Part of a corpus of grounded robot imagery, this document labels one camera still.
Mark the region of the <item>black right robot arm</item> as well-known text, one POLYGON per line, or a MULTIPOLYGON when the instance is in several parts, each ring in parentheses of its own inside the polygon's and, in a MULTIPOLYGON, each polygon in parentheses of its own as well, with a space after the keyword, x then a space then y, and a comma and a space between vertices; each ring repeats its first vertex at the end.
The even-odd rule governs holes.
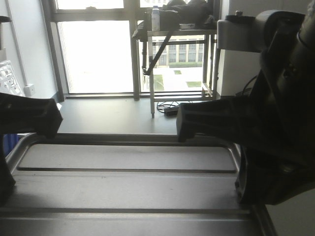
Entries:
POLYGON ((239 202, 276 205, 315 186, 315 18, 268 11, 252 29, 260 71, 250 93, 181 104, 177 134, 239 144, 239 202))

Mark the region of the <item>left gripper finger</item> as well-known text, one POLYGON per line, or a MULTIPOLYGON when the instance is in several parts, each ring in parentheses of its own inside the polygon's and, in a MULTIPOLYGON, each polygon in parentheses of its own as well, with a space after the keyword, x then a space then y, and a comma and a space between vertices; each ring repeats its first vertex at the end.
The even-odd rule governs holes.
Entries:
POLYGON ((12 195, 16 181, 8 167, 5 150, 10 142, 10 134, 0 135, 0 205, 3 206, 12 195))

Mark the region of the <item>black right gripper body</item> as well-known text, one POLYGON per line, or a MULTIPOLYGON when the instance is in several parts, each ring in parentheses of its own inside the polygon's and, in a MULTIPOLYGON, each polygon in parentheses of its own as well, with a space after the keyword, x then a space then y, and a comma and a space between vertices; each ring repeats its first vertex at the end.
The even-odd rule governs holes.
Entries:
POLYGON ((197 134, 241 147, 235 187, 242 204, 277 205, 315 186, 315 117, 294 111, 280 118, 246 96, 184 103, 177 115, 180 142, 197 134))

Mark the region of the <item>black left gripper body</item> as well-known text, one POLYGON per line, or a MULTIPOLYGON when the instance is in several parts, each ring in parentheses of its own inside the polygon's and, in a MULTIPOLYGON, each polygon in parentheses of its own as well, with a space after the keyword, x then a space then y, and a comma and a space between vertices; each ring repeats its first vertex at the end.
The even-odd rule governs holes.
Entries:
POLYGON ((55 137, 62 115, 54 99, 37 99, 0 94, 0 133, 37 133, 55 137))

